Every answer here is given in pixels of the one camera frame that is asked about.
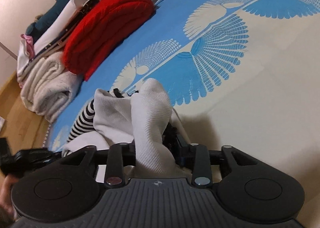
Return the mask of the person's left hand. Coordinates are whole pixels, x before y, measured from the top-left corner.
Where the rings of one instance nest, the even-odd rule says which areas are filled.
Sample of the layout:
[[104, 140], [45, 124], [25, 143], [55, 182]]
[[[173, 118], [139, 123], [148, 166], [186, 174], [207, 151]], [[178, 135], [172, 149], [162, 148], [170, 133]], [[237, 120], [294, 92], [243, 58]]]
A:
[[17, 182], [18, 178], [9, 174], [1, 184], [1, 211], [5, 214], [5, 217], [9, 218], [9, 220], [14, 220], [15, 218], [15, 210], [11, 202], [11, 190]]

